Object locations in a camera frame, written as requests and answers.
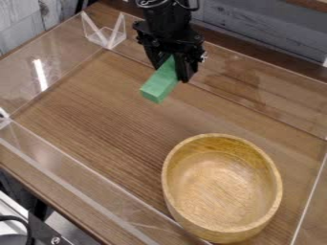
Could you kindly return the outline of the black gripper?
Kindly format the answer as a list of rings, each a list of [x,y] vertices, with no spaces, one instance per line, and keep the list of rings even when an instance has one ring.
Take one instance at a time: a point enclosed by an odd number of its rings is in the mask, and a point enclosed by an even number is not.
[[[203,36],[192,29],[192,12],[199,5],[137,4],[143,10],[143,21],[133,22],[137,43],[143,46],[155,69],[171,55],[175,60],[177,79],[187,83],[197,72],[203,61]]]

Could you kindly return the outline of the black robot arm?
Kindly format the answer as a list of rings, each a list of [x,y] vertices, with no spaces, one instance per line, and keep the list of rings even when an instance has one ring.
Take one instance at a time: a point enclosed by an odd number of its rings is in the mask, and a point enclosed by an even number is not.
[[[204,37],[191,25],[189,0],[135,0],[143,20],[133,22],[136,41],[143,46],[155,69],[172,57],[176,77],[187,83],[205,59]]]

